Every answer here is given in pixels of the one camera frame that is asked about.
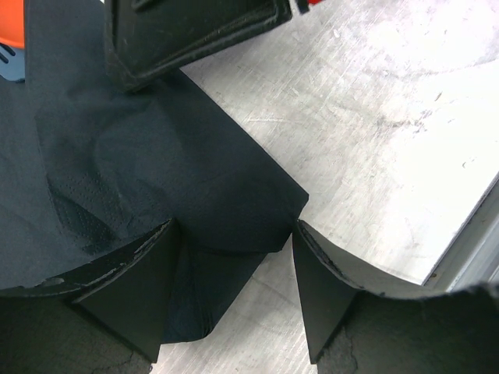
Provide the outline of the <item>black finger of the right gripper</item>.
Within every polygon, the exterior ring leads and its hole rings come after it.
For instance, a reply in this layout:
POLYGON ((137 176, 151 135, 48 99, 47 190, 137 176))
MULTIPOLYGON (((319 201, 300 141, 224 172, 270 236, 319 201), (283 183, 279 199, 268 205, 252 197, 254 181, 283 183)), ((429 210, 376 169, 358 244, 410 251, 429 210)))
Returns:
POLYGON ((104 2, 106 70, 123 92, 288 22, 287 1, 104 2))

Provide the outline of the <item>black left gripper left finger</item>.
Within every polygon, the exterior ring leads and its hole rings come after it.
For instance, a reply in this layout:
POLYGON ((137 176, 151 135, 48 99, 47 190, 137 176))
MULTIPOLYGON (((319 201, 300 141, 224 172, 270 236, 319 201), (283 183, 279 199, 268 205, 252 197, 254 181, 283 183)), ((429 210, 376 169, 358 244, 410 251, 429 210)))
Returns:
POLYGON ((148 373, 179 252, 171 220, 36 287, 2 290, 2 372, 148 373))

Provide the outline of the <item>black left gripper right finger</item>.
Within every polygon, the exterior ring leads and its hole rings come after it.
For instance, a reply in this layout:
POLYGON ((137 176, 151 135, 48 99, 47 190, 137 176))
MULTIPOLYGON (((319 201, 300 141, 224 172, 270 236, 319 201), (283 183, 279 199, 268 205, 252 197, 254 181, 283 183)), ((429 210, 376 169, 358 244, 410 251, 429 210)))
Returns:
POLYGON ((495 373, 498 286, 410 283, 297 221, 292 249, 310 361, 320 373, 495 373))

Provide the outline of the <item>blue plastic fork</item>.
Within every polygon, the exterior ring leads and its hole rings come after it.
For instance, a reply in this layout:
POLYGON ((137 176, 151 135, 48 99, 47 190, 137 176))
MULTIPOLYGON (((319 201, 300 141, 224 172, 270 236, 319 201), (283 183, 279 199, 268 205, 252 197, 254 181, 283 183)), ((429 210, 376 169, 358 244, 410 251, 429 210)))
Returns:
POLYGON ((0 44, 0 75, 9 82, 25 80, 25 53, 23 49, 0 44))

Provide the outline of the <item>orange plastic spoon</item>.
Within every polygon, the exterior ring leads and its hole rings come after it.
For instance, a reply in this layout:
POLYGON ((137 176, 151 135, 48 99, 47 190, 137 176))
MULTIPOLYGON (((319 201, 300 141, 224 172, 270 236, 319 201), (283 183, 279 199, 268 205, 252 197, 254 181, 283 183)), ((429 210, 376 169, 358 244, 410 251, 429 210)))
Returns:
POLYGON ((0 0, 0 40, 10 47, 24 49, 24 0, 0 0))

